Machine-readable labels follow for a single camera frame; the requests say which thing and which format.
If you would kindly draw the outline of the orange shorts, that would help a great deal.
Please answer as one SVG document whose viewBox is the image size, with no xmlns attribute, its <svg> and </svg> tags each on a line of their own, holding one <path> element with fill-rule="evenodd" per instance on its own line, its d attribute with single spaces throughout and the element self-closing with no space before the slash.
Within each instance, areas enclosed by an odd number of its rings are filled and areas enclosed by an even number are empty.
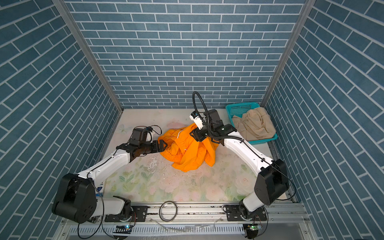
<svg viewBox="0 0 384 240">
<path fill-rule="evenodd" d="M 197 170 L 203 163 L 212 167 L 216 162 L 218 144 L 206 138 L 196 141 L 190 133 L 197 129 L 196 124 L 181 129 L 170 129 L 160 136 L 168 146 L 161 155 L 172 162 L 172 167 L 182 172 Z"/>
</svg>

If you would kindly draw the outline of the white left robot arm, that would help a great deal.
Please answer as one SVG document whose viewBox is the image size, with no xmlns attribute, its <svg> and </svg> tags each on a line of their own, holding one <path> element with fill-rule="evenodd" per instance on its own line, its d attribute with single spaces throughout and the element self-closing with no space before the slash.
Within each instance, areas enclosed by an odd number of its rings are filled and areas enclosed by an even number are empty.
<svg viewBox="0 0 384 240">
<path fill-rule="evenodd" d="M 94 166 L 78 174 L 64 175 L 54 198 L 52 213 L 78 224 L 106 215 L 116 216 L 121 222 L 131 220 L 133 215 L 131 201 L 118 196 L 106 199 L 101 196 L 98 187 L 135 158 L 164 152 L 167 146 L 163 140 L 154 140 L 138 146 L 121 144 L 116 147 L 114 153 Z"/>
</svg>

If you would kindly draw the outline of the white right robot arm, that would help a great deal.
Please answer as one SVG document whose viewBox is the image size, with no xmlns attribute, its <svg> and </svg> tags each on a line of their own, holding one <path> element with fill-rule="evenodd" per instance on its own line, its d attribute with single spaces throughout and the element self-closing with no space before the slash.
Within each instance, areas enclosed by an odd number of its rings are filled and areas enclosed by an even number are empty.
<svg viewBox="0 0 384 240">
<path fill-rule="evenodd" d="M 255 210 L 269 206 L 290 188 L 290 180 L 287 176 L 287 167 L 282 160 L 273 160 L 264 155 L 246 141 L 242 135 L 230 124 L 224 125 L 219 120 L 207 123 L 200 117 L 191 117 L 197 128 L 190 135 L 198 142 L 206 138 L 220 143 L 234 152 L 257 177 L 254 190 L 240 202 L 244 213 L 252 213 Z"/>
</svg>

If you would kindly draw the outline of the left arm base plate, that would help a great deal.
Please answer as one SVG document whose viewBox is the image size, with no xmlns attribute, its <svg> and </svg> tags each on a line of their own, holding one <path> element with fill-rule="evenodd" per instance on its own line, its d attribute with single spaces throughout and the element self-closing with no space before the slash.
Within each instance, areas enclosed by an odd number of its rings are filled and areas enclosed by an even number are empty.
<svg viewBox="0 0 384 240">
<path fill-rule="evenodd" d="M 106 223 L 143 223 L 146 221 L 148 206 L 139 205 L 131 206 L 128 214 L 120 213 L 118 215 L 106 215 L 104 222 Z"/>
</svg>

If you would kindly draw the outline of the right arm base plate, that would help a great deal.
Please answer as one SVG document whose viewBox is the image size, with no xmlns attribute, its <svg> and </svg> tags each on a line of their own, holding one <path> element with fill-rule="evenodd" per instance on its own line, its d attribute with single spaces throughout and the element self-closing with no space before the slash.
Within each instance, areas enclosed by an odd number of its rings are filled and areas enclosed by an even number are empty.
<svg viewBox="0 0 384 240">
<path fill-rule="evenodd" d="M 224 205 L 222 206 L 228 222 L 239 221 L 266 221 L 267 213 L 264 208 L 258 208 L 253 212 L 249 212 L 239 205 Z"/>
</svg>

